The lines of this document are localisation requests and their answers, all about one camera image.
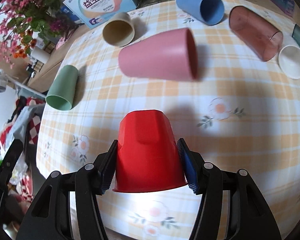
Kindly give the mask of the blue probiotic box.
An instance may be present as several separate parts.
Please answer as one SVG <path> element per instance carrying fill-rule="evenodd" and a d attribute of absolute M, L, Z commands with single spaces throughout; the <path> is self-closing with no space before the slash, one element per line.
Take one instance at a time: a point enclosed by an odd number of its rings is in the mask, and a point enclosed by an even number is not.
<path fill-rule="evenodd" d="M 138 6 L 138 0 L 64 0 L 63 3 L 90 29 L 118 12 L 129 12 Z"/>

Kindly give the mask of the green plastic cup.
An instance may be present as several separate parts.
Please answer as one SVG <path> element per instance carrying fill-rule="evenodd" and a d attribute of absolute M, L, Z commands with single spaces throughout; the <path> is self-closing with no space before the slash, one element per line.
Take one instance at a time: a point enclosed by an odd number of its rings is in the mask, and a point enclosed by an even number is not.
<path fill-rule="evenodd" d="M 48 91 L 46 103 L 60 111 L 72 109 L 78 77 L 79 71 L 76 67 L 72 65 L 64 66 Z"/>

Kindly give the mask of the red plastic cup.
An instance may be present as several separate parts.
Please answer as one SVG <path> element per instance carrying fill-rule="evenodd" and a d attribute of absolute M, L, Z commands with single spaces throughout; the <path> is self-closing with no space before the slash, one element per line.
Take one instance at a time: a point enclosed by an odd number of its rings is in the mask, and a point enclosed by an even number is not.
<path fill-rule="evenodd" d="M 128 113 L 119 127 L 113 190 L 147 193 L 186 184 L 167 116 L 155 109 Z"/>

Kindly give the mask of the translucent brown cup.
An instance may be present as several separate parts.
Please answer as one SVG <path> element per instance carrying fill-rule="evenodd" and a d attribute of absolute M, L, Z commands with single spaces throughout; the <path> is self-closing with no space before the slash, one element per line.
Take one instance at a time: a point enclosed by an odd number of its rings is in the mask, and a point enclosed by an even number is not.
<path fill-rule="evenodd" d="M 271 60 L 283 42 L 277 27 L 241 5 L 231 9 L 229 27 L 263 62 Z"/>

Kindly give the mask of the blue plastic cup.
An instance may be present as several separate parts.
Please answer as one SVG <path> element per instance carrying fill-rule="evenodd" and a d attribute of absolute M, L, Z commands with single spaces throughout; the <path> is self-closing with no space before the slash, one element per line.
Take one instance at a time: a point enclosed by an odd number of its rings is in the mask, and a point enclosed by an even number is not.
<path fill-rule="evenodd" d="M 178 8 L 206 25 L 216 25 L 224 17 L 222 0 L 176 0 Z"/>

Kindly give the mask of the white plastic cup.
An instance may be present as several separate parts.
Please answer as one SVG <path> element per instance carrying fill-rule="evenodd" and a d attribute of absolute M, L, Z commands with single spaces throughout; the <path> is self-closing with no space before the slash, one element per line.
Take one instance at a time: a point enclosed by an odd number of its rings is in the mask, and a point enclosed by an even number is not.
<path fill-rule="evenodd" d="M 289 44 L 281 48 L 278 55 L 279 67 L 289 78 L 300 79 L 300 48 Z"/>

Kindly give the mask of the yellow plaid floral tablecloth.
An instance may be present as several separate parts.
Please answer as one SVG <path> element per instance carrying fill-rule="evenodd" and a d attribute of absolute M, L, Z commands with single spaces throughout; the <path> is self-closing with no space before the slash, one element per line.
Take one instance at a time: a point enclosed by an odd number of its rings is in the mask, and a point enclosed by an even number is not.
<path fill-rule="evenodd" d="M 190 28 L 198 47 L 200 80 L 175 82 L 126 77 L 119 48 L 102 26 L 79 37 L 63 64 L 80 71 L 73 109 L 46 106 L 37 167 L 69 173 L 94 161 L 117 138 L 120 121 L 135 110 L 158 109 L 176 138 L 222 170 L 246 169 L 286 237 L 300 220 L 300 79 L 276 59 L 261 61 L 224 20 L 207 26 L 165 2 L 130 13 L 136 39 Z"/>

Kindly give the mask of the beige plastic cup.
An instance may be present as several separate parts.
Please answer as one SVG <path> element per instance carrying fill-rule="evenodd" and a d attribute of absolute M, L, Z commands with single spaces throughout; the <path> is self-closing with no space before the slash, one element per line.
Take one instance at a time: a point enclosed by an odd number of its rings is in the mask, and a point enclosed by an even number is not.
<path fill-rule="evenodd" d="M 103 39 L 107 44 L 124 47 L 135 36 L 135 28 L 130 16 L 126 12 L 119 12 L 115 14 L 104 26 L 102 31 Z"/>

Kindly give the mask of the pink artificial flower bouquet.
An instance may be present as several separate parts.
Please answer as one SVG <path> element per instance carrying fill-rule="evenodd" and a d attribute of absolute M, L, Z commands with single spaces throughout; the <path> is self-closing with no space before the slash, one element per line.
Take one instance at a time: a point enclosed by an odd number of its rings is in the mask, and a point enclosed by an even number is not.
<path fill-rule="evenodd" d="M 31 55 L 37 39 L 68 38 L 76 24 L 61 12 L 61 0 L 1 0 L 0 16 L 0 62 L 11 68 L 12 59 L 25 59 Z"/>

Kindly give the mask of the pink plastic cup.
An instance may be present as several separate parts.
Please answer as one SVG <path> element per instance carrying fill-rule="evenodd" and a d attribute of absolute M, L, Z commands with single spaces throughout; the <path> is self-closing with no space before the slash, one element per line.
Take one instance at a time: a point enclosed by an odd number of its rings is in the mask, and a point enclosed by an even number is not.
<path fill-rule="evenodd" d="M 194 81 L 198 55 L 189 28 L 165 31 L 123 48 L 119 67 L 129 77 Z"/>

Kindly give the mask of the white ribbed vase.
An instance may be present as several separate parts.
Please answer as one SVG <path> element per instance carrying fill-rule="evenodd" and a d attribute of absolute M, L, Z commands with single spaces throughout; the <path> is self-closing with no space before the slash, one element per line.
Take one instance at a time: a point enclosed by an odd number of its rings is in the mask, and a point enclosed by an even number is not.
<path fill-rule="evenodd" d="M 46 64 L 50 58 L 50 54 L 39 47 L 34 47 L 31 51 L 31 57 Z"/>

